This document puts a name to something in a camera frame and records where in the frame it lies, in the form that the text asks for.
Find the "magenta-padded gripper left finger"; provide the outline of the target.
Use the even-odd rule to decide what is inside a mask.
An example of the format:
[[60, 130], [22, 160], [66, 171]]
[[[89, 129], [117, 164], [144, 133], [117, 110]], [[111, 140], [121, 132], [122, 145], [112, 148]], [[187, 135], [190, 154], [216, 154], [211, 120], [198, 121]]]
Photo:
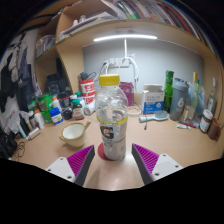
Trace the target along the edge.
[[47, 168], [47, 171], [82, 186], [94, 156], [94, 146], [91, 145], [68, 158], [59, 157]]

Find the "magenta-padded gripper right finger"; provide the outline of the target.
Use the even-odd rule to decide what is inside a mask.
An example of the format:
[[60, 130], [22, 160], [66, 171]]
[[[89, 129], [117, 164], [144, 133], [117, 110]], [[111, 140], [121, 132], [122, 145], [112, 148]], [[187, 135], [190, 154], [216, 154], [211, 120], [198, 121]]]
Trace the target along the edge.
[[168, 154], [157, 154], [137, 144], [132, 144], [132, 155], [145, 185], [182, 169]]

